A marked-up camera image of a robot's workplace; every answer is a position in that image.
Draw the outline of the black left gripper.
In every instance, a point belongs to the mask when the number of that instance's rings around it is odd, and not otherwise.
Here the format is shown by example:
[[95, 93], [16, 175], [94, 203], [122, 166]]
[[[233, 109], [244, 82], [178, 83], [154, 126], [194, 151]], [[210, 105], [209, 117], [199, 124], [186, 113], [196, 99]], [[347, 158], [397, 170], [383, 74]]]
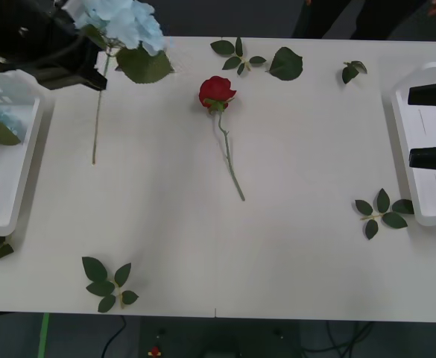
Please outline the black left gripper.
[[107, 79], [95, 69], [100, 48], [80, 38], [65, 54], [39, 65], [34, 70], [37, 83], [49, 90], [83, 84], [92, 90], [105, 90]]

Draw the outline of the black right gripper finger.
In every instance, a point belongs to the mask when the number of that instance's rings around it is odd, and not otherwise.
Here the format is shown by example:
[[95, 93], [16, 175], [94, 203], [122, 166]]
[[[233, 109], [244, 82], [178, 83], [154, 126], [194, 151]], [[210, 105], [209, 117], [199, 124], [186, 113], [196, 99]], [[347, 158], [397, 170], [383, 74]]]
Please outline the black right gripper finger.
[[416, 169], [436, 170], [436, 147], [411, 149], [409, 166]]
[[411, 87], [408, 105], [436, 107], [436, 84]]

